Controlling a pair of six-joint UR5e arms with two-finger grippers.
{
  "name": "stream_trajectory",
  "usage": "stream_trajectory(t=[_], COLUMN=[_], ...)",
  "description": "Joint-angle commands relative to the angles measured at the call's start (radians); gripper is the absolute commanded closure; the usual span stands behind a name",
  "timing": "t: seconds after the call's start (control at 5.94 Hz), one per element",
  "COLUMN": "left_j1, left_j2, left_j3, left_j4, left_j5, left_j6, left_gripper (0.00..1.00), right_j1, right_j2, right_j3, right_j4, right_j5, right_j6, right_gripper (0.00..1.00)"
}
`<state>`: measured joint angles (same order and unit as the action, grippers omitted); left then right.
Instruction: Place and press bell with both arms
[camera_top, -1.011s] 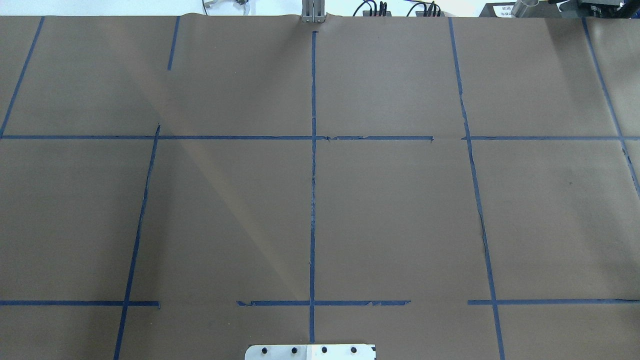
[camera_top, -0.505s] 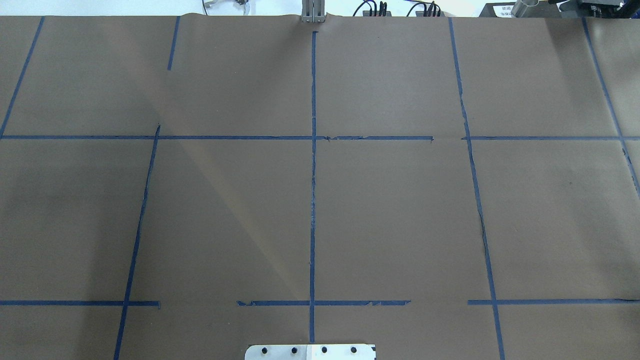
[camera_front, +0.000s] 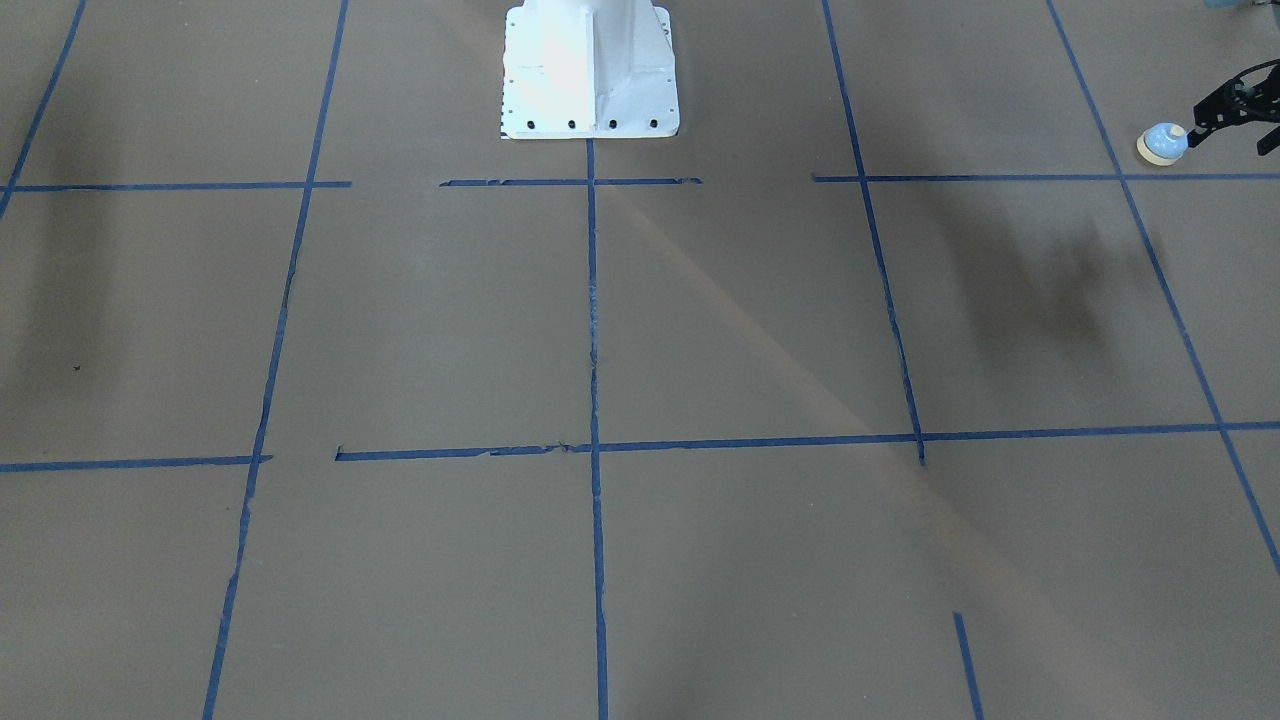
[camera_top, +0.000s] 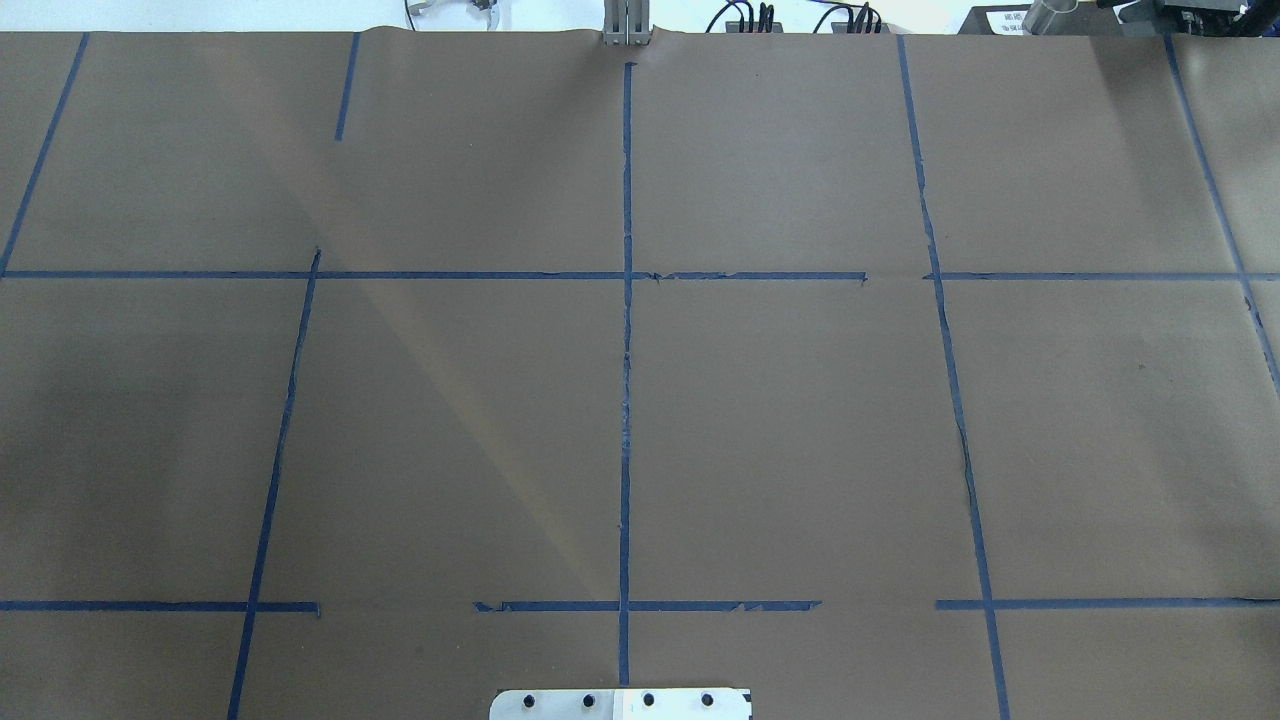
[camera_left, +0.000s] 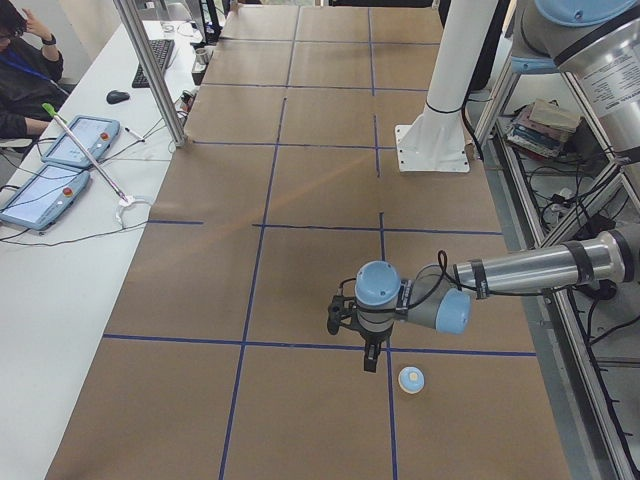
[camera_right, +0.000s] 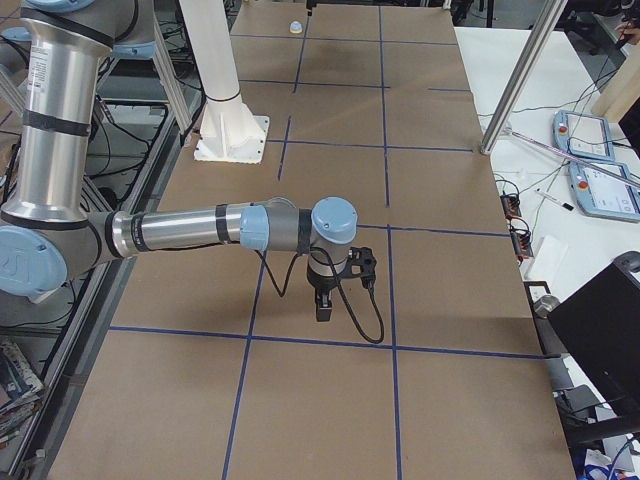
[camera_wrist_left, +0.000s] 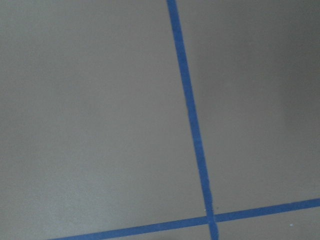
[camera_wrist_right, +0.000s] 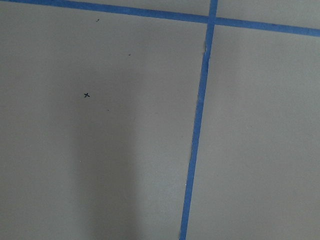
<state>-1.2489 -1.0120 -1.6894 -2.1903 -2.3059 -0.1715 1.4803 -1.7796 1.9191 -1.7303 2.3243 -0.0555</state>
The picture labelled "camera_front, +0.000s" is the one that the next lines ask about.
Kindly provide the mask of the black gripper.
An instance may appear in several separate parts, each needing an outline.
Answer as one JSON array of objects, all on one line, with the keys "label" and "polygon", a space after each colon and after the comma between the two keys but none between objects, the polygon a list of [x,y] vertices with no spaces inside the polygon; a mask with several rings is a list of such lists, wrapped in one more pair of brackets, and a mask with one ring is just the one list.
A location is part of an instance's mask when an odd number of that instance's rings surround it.
[{"label": "black gripper", "polygon": [[1279,146],[1279,60],[1240,70],[1193,106],[1194,128],[1187,131],[1187,147],[1197,149],[1221,129],[1265,123],[1272,128],[1256,143],[1258,156]]}]

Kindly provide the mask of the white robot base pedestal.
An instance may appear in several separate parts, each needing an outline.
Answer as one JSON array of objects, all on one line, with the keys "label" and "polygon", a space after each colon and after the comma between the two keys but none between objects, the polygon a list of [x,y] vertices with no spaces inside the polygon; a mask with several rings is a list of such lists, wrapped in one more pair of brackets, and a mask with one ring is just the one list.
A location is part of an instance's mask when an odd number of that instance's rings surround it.
[{"label": "white robot base pedestal", "polygon": [[652,1],[524,1],[506,13],[502,88],[503,138],[675,137],[671,14]]}]

